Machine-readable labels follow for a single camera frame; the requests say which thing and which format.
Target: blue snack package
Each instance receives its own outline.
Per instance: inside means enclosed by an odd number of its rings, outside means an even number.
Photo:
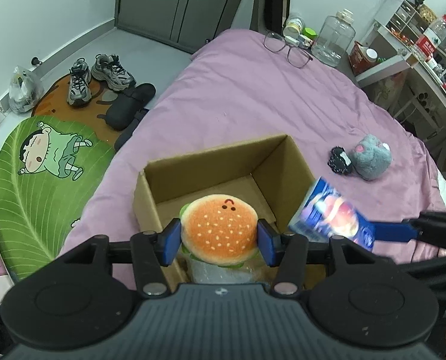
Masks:
[[[375,242],[375,226],[323,178],[310,188],[288,228],[311,242],[342,235],[369,251]]]

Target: floor mat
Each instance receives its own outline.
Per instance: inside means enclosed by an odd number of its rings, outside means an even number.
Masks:
[[[106,81],[92,79],[89,88],[91,102],[83,108],[71,107],[67,102],[70,75],[56,81],[33,109],[32,116],[55,116],[63,121],[76,121],[91,127],[96,136],[113,146],[121,131],[113,130],[102,117],[106,114],[117,94],[108,88]]]
[[[58,255],[113,156],[78,122],[37,116],[12,131],[0,151],[0,252],[10,271],[24,278]]]

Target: eyeglasses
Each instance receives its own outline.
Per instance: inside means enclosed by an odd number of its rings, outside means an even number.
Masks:
[[[267,33],[265,40],[263,41],[263,45],[272,53],[278,53],[288,46],[289,50],[286,59],[298,69],[305,67],[309,61],[313,60],[313,57],[305,50],[302,50],[293,44],[289,44],[281,35],[271,31]]]

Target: bed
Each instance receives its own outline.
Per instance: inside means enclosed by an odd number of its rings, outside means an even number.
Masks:
[[[342,73],[318,60],[297,69],[285,52],[265,49],[263,39],[227,30],[193,55],[114,157],[61,253],[96,234],[114,242],[138,232],[133,190],[149,160],[281,132],[294,138],[315,177],[326,178],[370,220],[445,210],[446,190],[443,199],[439,187],[446,188],[445,181],[419,139]],[[390,168],[372,182],[333,173],[330,149],[353,147],[368,133],[389,144]],[[413,241],[377,242],[374,252],[402,263],[435,257],[438,250]],[[113,274],[134,288],[130,266],[116,266]]]

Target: gray tile floor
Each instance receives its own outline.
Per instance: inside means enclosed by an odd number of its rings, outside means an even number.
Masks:
[[[84,57],[88,65],[94,64],[96,54],[116,54],[121,65],[140,83],[152,83],[156,87],[154,99],[147,105],[152,108],[156,100],[174,79],[191,62],[191,55],[162,43],[122,30],[110,32],[88,43],[75,52],[42,78],[45,90],[62,76],[69,73],[70,67],[78,58]],[[0,149],[11,131],[31,114],[17,115],[9,112],[0,124]]]

